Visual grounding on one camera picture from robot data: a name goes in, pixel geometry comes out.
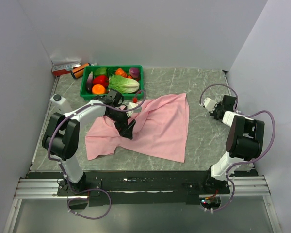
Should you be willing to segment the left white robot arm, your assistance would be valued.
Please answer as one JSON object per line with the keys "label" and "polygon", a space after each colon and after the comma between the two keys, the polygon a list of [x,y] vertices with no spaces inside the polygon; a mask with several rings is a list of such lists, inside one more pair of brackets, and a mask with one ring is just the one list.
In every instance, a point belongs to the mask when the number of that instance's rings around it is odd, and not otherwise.
{"label": "left white robot arm", "polygon": [[63,172],[64,184],[73,194],[81,195],[86,190],[86,175],[75,156],[82,124],[106,116],[114,122],[121,137],[133,139],[136,120],[131,119],[132,111],[127,105],[120,108],[123,101],[121,93],[110,90],[108,94],[95,97],[76,110],[51,115],[42,147],[47,150],[48,159],[58,163]]}

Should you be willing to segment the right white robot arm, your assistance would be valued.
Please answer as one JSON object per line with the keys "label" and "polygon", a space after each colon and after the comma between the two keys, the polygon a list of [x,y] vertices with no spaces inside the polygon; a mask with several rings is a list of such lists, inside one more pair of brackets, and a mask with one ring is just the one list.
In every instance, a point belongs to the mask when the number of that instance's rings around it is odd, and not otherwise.
{"label": "right white robot arm", "polygon": [[210,194],[223,188],[227,178],[240,165],[258,158],[262,153],[265,123],[235,112],[236,100],[228,95],[224,95],[220,102],[211,98],[203,100],[210,116],[230,127],[224,155],[208,169],[207,177],[202,182],[203,190]]}

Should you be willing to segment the pink garment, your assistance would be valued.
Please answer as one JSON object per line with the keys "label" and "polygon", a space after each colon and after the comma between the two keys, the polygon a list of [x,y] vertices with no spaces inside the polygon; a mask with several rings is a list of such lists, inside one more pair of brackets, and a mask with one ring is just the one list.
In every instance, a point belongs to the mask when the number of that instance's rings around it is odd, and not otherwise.
{"label": "pink garment", "polygon": [[136,120],[133,139],[121,137],[114,122],[106,116],[95,120],[85,136],[88,160],[111,155],[117,147],[183,163],[189,126],[189,104],[186,94],[169,94],[146,100]]}

